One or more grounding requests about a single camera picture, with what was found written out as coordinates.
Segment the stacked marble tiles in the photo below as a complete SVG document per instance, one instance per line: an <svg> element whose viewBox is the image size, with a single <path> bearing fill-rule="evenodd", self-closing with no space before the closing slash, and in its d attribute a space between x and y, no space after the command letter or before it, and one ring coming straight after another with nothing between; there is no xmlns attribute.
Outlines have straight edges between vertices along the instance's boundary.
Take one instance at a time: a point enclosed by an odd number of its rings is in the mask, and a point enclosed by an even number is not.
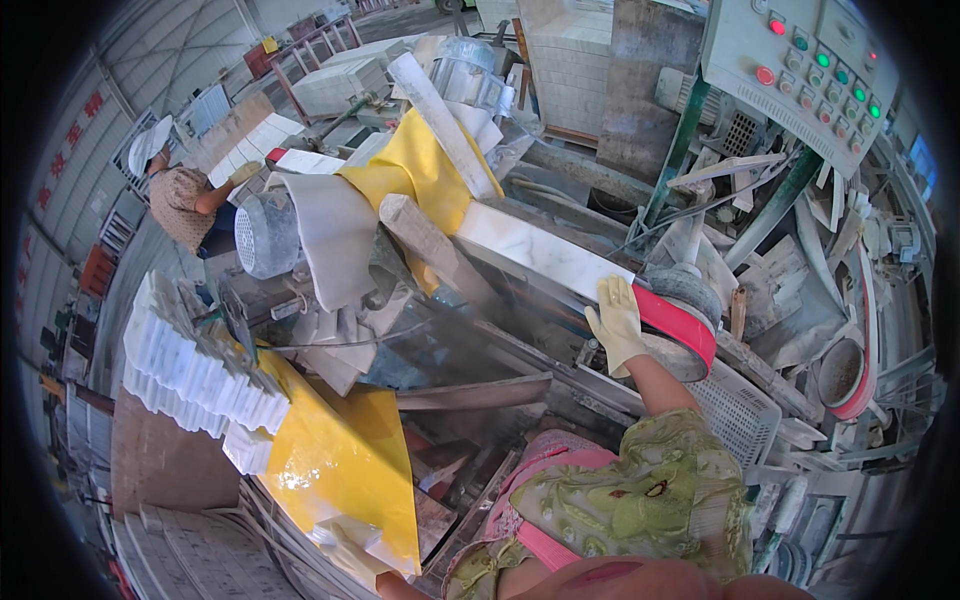
<svg viewBox="0 0 960 600"><path fill-rule="evenodd" d="M125 387L149 410L190 431L200 428L219 438L227 421L234 421L275 434L290 400L222 321L194 328L192 319L208 310L192 289L157 271L147 273L124 331Z"/></svg>
<svg viewBox="0 0 960 600"><path fill-rule="evenodd" d="M309 116L336 115L350 108L350 97L364 91L382 98L389 89L377 57L341 62L312 71L293 84L294 97Z"/></svg>
<svg viewBox="0 0 960 600"><path fill-rule="evenodd" d="M544 123L599 135L607 98L612 11L603 2L518 4ZM531 12L540 14L530 19Z"/></svg>
<svg viewBox="0 0 960 600"><path fill-rule="evenodd" d="M273 439L262 429L250 431L234 422L227 426L224 454L241 475L262 475L267 472L273 446Z"/></svg>

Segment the ventilation grille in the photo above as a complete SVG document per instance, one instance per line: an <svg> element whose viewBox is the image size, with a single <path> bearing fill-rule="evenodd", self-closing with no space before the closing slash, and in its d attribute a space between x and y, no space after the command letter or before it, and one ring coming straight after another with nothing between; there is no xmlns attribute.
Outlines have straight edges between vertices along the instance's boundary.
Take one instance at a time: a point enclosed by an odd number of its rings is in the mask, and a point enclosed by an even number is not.
<svg viewBox="0 0 960 600"><path fill-rule="evenodd" d="M906 213L903 212L903 207L900 206L900 198L897 197L897 192L894 191L893 185L887 185L886 194L887 201L890 203L890 209L894 211L894 214L898 217L905 217Z"/></svg>
<svg viewBox="0 0 960 600"><path fill-rule="evenodd" d="M249 273L256 263L256 248L253 247L253 226L250 215L243 208L237 208L236 217L233 219L233 238L236 242L237 254L240 255L240 264L243 265L244 271Z"/></svg>
<svg viewBox="0 0 960 600"><path fill-rule="evenodd" d="M756 121L737 110L723 140L724 152L729 156L746 156L754 144Z"/></svg>
<svg viewBox="0 0 960 600"><path fill-rule="evenodd" d="M828 144L826 141L824 141L824 139L814 130L808 127L806 123L794 116L793 113L782 107L779 103L767 98L764 94L756 91L746 84L741 84L736 90L736 93L740 98L743 98L748 103L759 108L771 119L798 135L800 139L802 139L808 146L816 150L817 154L822 156L824 159L832 160L836 155L831 144Z"/></svg>

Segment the white hat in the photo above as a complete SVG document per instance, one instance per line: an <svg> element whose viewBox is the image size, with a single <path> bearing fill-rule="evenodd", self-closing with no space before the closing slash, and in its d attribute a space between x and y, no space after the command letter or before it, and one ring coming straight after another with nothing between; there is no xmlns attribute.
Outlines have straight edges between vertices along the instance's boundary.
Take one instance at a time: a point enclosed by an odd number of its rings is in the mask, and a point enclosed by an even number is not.
<svg viewBox="0 0 960 600"><path fill-rule="evenodd" d="M160 122L133 139L130 154L127 156L127 166L135 176L143 175L147 161L160 154L163 145L170 137L170 128L174 126L174 117L171 114L160 119Z"/></svg>

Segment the factory wall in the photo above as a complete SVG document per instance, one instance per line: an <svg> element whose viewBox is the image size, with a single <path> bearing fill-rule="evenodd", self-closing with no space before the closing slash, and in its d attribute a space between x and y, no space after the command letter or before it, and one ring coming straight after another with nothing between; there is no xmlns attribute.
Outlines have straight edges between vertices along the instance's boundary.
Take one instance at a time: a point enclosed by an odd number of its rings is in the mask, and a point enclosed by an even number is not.
<svg viewBox="0 0 960 600"><path fill-rule="evenodd" d="M75 298L83 268L101 225L126 182L109 164L136 118L147 107L157 115L176 113L194 89L213 83L221 69L243 59L259 32L248 27L245 0L132 0L115 15L75 78L65 89L48 125L24 205L66 255L64 264L27 220L20 232L14 316L27 360L42 366L44 326L52 330L57 311ZM255 0L263 13L286 14L304 3ZM305 4L318 6L324 0ZM303 8L297 14L312 12ZM124 102L104 79L113 78ZM36 438L47 443L36 374L24 367L28 413Z"/></svg>

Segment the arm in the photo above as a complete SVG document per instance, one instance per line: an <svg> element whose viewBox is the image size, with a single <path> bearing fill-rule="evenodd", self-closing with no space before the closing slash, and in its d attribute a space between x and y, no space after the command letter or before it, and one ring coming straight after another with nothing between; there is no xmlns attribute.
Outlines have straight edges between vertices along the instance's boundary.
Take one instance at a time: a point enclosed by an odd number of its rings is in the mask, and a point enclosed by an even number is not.
<svg viewBox="0 0 960 600"><path fill-rule="evenodd" d="M647 353L640 333L636 296L626 279L611 275L597 281L597 303L600 314L588 306L587 322L607 351L610 376L632 376L651 417L675 408L700 412L697 401L684 384Z"/></svg>
<svg viewBox="0 0 960 600"><path fill-rule="evenodd" d="M243 163L230 175L226 183L198 196L193 209L202 215L212 214L227 201L227 196L234 188L239 187L244 181L256 175L261 167L262 165L254 160Z"/></svg>
<svg viewBox="0 0 960 600"><path fill-rule="evenodd" d="M643 405L651 417L676 408L700 411L700 405L686 386L650 354L628 358L623 366L634 379L636 390L643 397Z"/></svg>
<svg viewBox="0 0 960 600"><path fill-rule="evenodd" d="M430 600L430 596L408 584L393 571L376 576L376 592L383 600Z"/></svg>
<svg viewBox="0 0 960 600"><path fill-rule="evenodd" d="M227 201L227 196L230 195L234 187L236 187L236 184L234 184L232 180L227 180L227 182L220 187L211 189L208 192L203 192L203 194L197 197L193 209L202 215L212 214Z"/></svg>

